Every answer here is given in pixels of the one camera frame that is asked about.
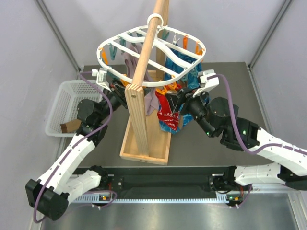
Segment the red santa christmas sock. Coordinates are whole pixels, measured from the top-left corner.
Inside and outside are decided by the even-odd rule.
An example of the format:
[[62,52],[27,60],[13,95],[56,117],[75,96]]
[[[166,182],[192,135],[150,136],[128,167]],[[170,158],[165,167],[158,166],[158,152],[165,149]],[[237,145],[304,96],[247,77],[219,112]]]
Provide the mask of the red santa christmas sock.
[[177,131],[179,125],[179,113],[157,113],[159,124],[165,131]]

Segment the white oval clip hanger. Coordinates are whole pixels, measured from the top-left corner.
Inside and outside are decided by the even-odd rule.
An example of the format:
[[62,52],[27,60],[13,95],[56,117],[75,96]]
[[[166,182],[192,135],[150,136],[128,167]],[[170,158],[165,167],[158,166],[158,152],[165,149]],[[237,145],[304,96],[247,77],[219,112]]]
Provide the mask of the white oval clip hanger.
[[[141,47],[143,47],[144,41],[145,41],[145,36],[147,35],[148,32],[148,27],[149,27],[149,20],[153,17],[158,17],[159,15],[157,13],[153,13],[151,14],[148,18],[147,18],[147,24],[143,25],[143,26],[138,26],[138,27],[134,27],[128,31],[122,32],[116,36],[113,36],[105,41],[103,41],[97,48],[96,51],[96,56],[97,56],[97,60],[98,63],[100,65],[100,68],[102,68],[103,70],[107,71],[107,74],[113,74],[114,76],[116,76],[119,79],[124,80],[127,83],[132,83],[132,79],[128,78],[126,75],[118,72],[117,70],[114,70],[110,64],[107,62],[106,60],[106,53],[104,48],[110,47],[115,49],[116,51],[122,51],[122,52],[127,52],[129,54],[131,54],[132,56],[140,59],[140,54],[137,54],[136,52],[130,50],[128,48],[128,46],[130,44],[139,44],[141,45]],[[172,32],[174,33],[174,36],[180,35],[185,39],[194,41],[196,43],[196,47],[198,48],[198,51],[189,51],[187,47],[180,47],[174,44],[174,42],[168,42],[162,38],[158,37],[158,34],[161,31],[166,31],[166,32]],[[189,64],[188,62],[183,61],[182,59],[180,59],[179,57],[177,57],[172,51],[171,49],[177,50],[183,54],[186,54],[190,57],[193,57],[195,60],[195,62]],[[198,38],[187,34],[183,31],[180,31],[178,29],[169,27],[167,25],[158,25],[157,27],[157,35],[155,36],[154,40],[153,40],[153,46],[152,46],[152,50],[151,53],[154,52],[156,53],[157,51],[161,51],[162,53],[164,53],[164,55],[167,58],[170,58],[174,63],[176,63],[177,65],[181,66],[183,68],[183,71],[181,73],[176,73],[171,69],[168,69],[167,67],[165,67],[163,64],[160,64],[158,61],[155,61],[152,59],[152,55],[150,54],[149,57],[149,62],[147,64],[147,66],[152,66],[154,68],[156,68],[157,70],[160,70],[166,74],[170,75],[170,79],[169,80],[159,80],[159,81],[155,81],[155,82],[149,82],[149,81],[145,81],[142,83],[142,86],[145,87],[162,87],[164,85],[169,85],[175,81],[180,80],[184,75],[186,75],[188,72],[190,72],[196,65],[198,65],[201,61],[203,61],[204,56],[206,54],[206,46],[204,45],[203,42],[201,42]]]

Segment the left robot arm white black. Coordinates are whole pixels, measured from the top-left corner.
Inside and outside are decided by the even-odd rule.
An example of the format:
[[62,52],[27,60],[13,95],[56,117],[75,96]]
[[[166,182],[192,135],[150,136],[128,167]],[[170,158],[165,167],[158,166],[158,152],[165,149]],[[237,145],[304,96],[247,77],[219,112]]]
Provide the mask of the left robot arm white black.
[[78,103],[77,118],[81,124],[70,144],[43,175],[25,185],[35,223],[40,222],[36,217],[38,212],[45,218],[58,220],[78,197],[93,189],[109,188],[108,174],[101,166],[94,165],[73,180],[70,177],[104,138],[113,112],[127,106],[124,90],[120,81],[112,80],[107,89],[98,89],[103,97],[100,102],[83,99]]

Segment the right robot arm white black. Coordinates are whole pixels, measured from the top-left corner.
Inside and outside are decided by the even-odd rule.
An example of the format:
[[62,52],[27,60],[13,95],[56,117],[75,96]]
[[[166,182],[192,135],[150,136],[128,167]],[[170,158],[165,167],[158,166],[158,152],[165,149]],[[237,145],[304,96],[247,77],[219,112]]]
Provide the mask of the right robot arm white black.
[[229,149],[252,153],[271,163],[256,166],[230,166],[219,178],[224,185],[213,188],[234,190],[250,184],[283,184],[296,190],[307,189],[307,151],[268,133],[254,122],[238,117],[238,106],[224,97],[209,99],[208,92],[194,96],[189,88],[166,92],[172,113],[190,114],[210,138],[221,137]]

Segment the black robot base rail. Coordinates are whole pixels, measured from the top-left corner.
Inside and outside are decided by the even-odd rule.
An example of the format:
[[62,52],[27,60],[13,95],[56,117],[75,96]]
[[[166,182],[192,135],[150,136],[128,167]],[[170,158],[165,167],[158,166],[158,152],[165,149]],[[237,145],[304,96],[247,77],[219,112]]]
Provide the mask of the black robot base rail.
[[168,200],[215,198],[225,192],[247,191],[254,184],[283,184],[276,164],[230,167],[102,167],[99,190],[115,191],[118,199]]

